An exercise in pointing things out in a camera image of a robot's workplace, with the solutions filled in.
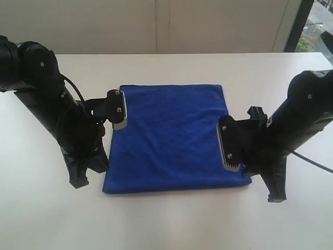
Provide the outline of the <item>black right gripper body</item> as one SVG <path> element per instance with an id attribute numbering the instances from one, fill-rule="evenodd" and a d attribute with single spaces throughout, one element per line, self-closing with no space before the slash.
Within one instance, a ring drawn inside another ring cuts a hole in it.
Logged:
<path id="1" fill-rule="evenodd" d="M 277 159 L 287 158 L 287 140 L 290 134 L 291 108 L 281 105 L 271 115 L 263 112 L 261 107 L 251 106 L 247 132 L 249 141 L 246 143 L 246 165 L 256 165 L 260 175 L 264 165 Z"/>

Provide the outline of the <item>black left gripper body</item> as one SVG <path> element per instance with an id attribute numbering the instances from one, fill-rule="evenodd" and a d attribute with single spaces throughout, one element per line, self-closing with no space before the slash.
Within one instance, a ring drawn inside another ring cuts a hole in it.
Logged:
<path id="1" fill-rule="evenodd" d="M 104 128 L 82 105 L 56 105 L 58 118 L 56 140 L 60 146 L 65 164 L 69 159 L 83 163 L 99 145 Z"/>

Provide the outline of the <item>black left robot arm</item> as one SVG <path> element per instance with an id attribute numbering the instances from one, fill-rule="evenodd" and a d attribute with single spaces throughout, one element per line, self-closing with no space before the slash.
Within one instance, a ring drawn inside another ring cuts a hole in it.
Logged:
<path id="1" fill-rule="evenodd" d="M 85 101 L 76 101 L 65 86 L 53 51 L 37 42 L 16 44 L 1 36 L 1 92 L 12 91 L 60 146 L 70 184 L 89 184 L 87 169 L 108 169 L 102 137 L 105 128 Z"/>

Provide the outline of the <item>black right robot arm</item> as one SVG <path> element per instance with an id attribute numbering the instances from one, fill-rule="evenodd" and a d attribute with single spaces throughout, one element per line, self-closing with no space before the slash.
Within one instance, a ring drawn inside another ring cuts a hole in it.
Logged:
<path id="1" fill-rule="evenodd" d="M 304 71 L 290 82 L 287 98 L 255 126 L 243 150 L 248 176 L 259 174 L 268 201 L 286 198 L 287 157 L 332 122 L 332 71 Z"/>

